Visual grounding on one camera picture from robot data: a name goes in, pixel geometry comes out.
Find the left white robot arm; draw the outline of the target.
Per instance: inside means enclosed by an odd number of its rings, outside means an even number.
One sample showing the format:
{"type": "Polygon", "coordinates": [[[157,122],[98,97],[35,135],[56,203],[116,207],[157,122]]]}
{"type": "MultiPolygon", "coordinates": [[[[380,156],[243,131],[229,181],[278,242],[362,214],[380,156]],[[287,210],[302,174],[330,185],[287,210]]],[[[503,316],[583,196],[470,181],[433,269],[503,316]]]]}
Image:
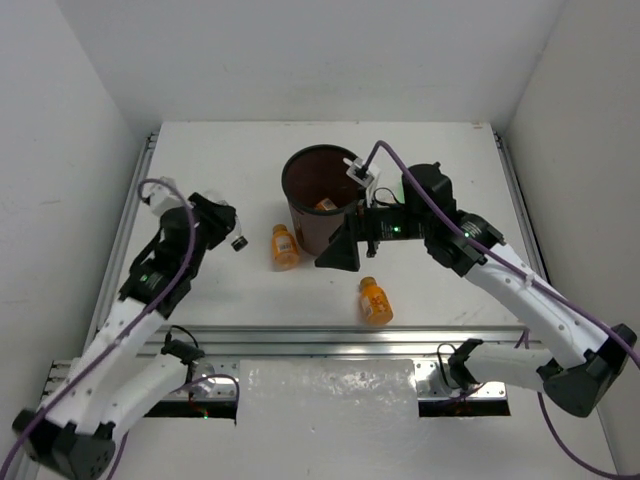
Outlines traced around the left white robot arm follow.
{"type": "Polygon", "coordinates": [[[166,339],[136,376],[125,368],[189,293],[207,251],[246,244],[234,207],[198,193],[186,204],[167,194],[147,201],[159,228],[135,257],[108,318],[58,388],[12,428],[28,456],[65,479],[98,479],[126,433],[165,396],[206,396],[213,367],[199,347],[166,339]]]}

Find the small orange juice bottle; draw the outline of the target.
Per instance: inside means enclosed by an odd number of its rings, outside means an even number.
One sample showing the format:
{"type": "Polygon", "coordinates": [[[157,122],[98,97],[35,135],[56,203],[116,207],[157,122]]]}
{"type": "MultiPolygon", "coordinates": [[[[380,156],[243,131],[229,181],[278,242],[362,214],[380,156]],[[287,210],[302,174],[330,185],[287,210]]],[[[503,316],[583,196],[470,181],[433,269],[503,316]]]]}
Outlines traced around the small orange juice bottle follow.
{"type": "Polygon", "coordinates": [[[315,205],[315,209],[326,212],[336,210],[337,206],[331,199],[324,198],[315,205]]]}

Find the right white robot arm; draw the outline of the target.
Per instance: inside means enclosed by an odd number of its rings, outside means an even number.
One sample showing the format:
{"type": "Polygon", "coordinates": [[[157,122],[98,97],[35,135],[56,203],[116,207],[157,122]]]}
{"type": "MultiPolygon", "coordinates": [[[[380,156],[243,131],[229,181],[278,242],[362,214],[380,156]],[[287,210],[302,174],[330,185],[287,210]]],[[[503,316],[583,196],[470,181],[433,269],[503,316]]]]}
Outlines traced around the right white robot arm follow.
{"type": "Polygon", "coordinates": [[[361,242],[374,257],[384,241],[423,240],[439,265],[491,295],[543,344],[525,352],[468,339],[440,370],[446,388],[467,391],[499,381],[543,393],[573,416],[591,414],[624,369],[637,341],[633,330],[619,324],[605,332],[564,305],[501,232],[458,208],[452,182],[438,163],[409,167],[402,176],[403,202],[383,207],[369,200],[374,177],[361,159],[349,162],[346,174],[358,184],[358,197],[316,267],[356,272],[361,242]]]}

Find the clear bottle black label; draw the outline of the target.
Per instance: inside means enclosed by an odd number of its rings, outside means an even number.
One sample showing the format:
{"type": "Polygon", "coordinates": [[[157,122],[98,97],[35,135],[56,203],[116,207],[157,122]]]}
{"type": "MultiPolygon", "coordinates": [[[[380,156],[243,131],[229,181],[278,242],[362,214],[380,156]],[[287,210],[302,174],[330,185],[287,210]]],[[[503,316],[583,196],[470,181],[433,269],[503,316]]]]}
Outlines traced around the clear bottle black label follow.
{"type": "MultiPolygon", "coordinates": [[[[223,195],[214,189],[205,190],[203,196],[214,204],[229,206],[223,195]]],[[[227,234],[225,241],[231,245],[235,252],[239,252],[248,245],[248,240],[244,237],[238,214],[234,214],[234,226],[230,233],[227,234]]]]}

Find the orange bottle barcode label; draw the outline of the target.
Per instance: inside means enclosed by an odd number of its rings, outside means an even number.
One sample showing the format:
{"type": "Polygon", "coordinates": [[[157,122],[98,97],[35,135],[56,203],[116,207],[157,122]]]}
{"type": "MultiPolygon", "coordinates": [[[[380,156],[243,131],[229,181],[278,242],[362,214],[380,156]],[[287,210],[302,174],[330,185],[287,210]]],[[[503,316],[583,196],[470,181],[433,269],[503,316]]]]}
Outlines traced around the orange bottle barcode label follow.
{"type": "Polygon", "coordinates": [[[272,231],[272,255],[275,266],[279,270],[296,267],[300,255],[294,236],[284,224],[275,225],[272,231]]]}

